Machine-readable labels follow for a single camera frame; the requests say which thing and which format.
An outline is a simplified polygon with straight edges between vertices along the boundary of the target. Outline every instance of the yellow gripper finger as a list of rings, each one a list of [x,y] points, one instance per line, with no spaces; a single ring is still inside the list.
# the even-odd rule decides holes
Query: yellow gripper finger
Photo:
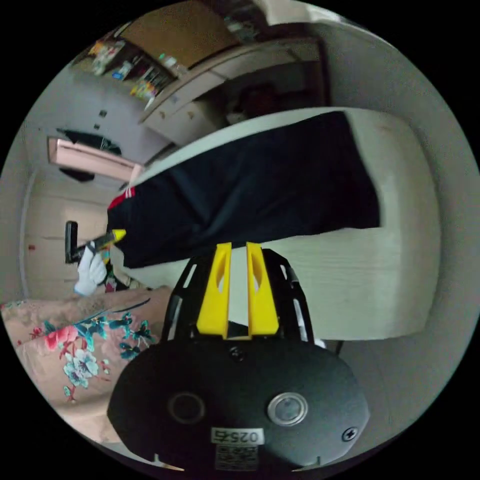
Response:
[[[247,243],[246,257],[248,335],[275,335],[279,329],[279,319],[261,246]]]
[[[232,244],[219,243],[216,246],[205,296],[196,322],[200,334],[221,335],[224,340],[227,339],[229,329],[231,258]]]

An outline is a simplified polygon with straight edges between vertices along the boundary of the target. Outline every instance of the pink flower pattern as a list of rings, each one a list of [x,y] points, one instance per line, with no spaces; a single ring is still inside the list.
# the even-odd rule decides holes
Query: pink flower pattern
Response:
[[[61,330],[55,330],[45,336],[46,347],[53,352],[58,344],[66,344],[74,342],[78,336],[78,330],[73,326],[69,325]]]
[[[38,337],[41,337],[44,334],[44,331],[42,330],[41,326],[36,326],[33,331],[30,333],[30,338],[37,339]]]

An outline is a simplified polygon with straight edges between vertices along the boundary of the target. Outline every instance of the circular sensor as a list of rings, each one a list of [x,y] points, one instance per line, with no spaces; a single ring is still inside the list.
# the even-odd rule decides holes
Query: circular sensor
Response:
[[[277,395],[268,404],[267,414],[274,424],[292,427],[307,416],[308,409],[307,401],[299,393],[286,392]]]
[[[180,424],[194,425],[205,416],[204,401],[194,393],[176,393],[168,401],[168,413]]]

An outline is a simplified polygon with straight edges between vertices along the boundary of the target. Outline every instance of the door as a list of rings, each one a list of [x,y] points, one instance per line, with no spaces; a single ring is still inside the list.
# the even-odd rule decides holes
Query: door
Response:
[[[107,207],[115,192],[40,172],[34,182],[25,224],[25,275],[31,299],[61,300],[74,295],[77,265],[65,264],[65,223],[78,222],[78,244],[105,233]]]

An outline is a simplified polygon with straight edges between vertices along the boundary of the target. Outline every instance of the cabinet door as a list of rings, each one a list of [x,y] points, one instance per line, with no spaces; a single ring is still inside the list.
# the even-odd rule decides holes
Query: cabinet door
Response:
[[[154,130],[171,142],[183,147],[216,132],[226,125],[226,120],[220,112],[209,105],[208,102],[193,101],[174,115],[165,118],[157,117]]]
[[[222,64],[212,68],[212,72],[234,79],[240,75],[256,72],[257,70],[267,69],[275,65],[283,65],[294,62],[295,58],[290,55],[284,46],[263,47],[250,53],[227,60]]]
[[[148,124],[152,117],[160,117],[161,119],[173,115],[178,112],[186,104],[192,102],[198,97],[206,94],[215,87],[218,87],[225,81],[225,78],[215,75],[210,71],[206,71],[196,78],[188,81],[184,86],[179,88],[175,93],[170,95],[146,120]]]

